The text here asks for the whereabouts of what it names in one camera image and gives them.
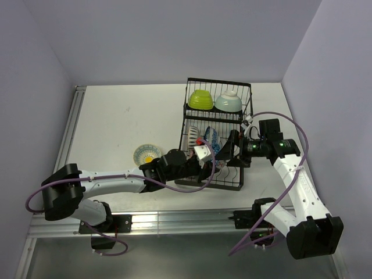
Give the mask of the red diamond blue lattice bowl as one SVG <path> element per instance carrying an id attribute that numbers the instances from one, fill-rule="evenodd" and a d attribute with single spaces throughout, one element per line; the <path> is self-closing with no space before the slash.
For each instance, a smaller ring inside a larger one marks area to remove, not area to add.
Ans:
<path id="1" fill-rule="evenodd" d="M 218 169 L 223 169 L 226 166 L 227 162 L 225 160 L 218 160 L 216 162 L 216 167 Z"/>

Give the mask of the teal dashed ceramic bowl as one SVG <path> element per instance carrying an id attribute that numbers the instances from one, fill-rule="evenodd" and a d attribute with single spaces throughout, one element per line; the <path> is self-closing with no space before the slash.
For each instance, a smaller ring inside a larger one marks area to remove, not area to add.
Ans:
<path id="1" fill-rule="evenodd" d="M 218 110 L 235 113 L 242 110 L 242 101 L 235 91 L 226 90 L 216 99 L 214 106 Z"/>

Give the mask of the blue floral small bowl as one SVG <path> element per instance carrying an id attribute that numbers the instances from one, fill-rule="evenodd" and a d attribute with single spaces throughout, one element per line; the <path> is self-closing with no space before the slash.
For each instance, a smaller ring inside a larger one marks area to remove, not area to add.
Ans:
<path id="1" fill-rule="evenodd" d="M 208 126 L 206 128 L 203 139 L 210 143 L 215 155 L 221 151 L 222 143 L 217 131 L 213 127 Z"/>

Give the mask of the white bowl with striped outside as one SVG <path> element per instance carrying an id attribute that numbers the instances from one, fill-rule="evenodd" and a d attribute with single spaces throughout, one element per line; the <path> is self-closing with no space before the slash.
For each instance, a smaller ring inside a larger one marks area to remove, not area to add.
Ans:
<path id="1" fill-rule="evenodd" d="M 187 147 L 188 149 L 193 148 L 197 145 L 196 141 L 200 137 L 200 131 L 195 126 L 189 126 L 187 136 Z"/>

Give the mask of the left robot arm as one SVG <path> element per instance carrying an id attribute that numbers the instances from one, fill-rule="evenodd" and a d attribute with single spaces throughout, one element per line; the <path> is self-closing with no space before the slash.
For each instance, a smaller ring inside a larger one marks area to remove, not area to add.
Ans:
<path id="1" fill-rule="evenodd" d="M 187 158 L 183 151 L 172 149 L 167 154 L 121 173 L 82 171 L 77 164 L 63 166 L 42 182 L 44 216 L 47 221 L 67 217 L 86 221 L 100 232 L 112 228 L 109 205 L 93 201 L 100 195 L 122 192 L 143 194 L 167 187 L 167 182 L 195 177 L 211 182 L 219 171 L 213 153 L 206 146 Z"/>

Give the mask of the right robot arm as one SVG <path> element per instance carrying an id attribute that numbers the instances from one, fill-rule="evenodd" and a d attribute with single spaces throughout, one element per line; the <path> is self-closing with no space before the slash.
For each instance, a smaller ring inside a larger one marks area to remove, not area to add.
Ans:
<path id="1" fill-rule="evenodd" d="M 254 201 L 248 216 L 249 231 L 229 254 L 242 249 L 255 229 L 267 223 L 285 237 L 294 259 L 334 254 L 344 224 L 322 203 L 304 169 L 307 152 L 301 152 L 294 140 L 283 137 L 278 119 L 259 121 L 259 132 L 259 139 L 248 139 L 240 131 L 232 130 L 216 158 L 238 167 L 249 167 L 252 158 L 266 158 L 282 179 L 285 190 L 278 198 Z"/>

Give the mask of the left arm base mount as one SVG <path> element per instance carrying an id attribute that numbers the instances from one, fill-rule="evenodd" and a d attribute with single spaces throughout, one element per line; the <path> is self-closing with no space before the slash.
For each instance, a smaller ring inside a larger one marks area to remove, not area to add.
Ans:
<path id="1" fill-rule="evenodd" d="M 130 233 L 132 225 L 132 215 L 130 214 L 114 214 L 112 219 L 105 221 L 104 223 L 93 226 L 93 229 L 97 230 L 102 234 L 114 234 L 117 237 L 120 233 Z M 106 252 L 111 250 L 115 245 L 113 240 L 107 239 L 103 236 L 98 237 L 91 236 L 91 248 Z"/>

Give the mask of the yellow sun patterned bowl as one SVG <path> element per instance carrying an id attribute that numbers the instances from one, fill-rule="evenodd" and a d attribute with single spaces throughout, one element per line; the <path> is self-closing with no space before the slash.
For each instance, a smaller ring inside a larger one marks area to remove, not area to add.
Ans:
<path id="1" fill-rule="evenodd" d="M 152 144 L 143 144 L 137 147 L 133 153 L 133 161 L 137 166 L 150 163 L 156 158 L 161 157 L 162 152 Z"/>

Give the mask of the green square bowl white inside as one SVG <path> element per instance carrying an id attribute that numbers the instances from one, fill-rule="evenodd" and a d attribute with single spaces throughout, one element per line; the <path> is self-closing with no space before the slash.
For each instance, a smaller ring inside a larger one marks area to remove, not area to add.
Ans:
<path id="1" fill-rule="evenodd" d="M 195 90 L 189 100 L 188 106 L 192 109 L 211 110 L 213 108 L 213 99 L 207 90 Z"/>

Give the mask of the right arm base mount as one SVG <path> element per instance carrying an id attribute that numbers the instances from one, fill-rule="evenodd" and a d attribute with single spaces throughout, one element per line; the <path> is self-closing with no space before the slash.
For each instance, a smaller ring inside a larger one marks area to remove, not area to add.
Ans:
<path id="1" fill-rule="evenodd" d="M 260 213 L 257 210 L 235 210 L 228 219 L 234 222 L 235 229 L 251 229 L 259 219 Z M 262 221 L 250 236 L 251 241 L 274 234 L 274 226 L 267 221 Z"/>

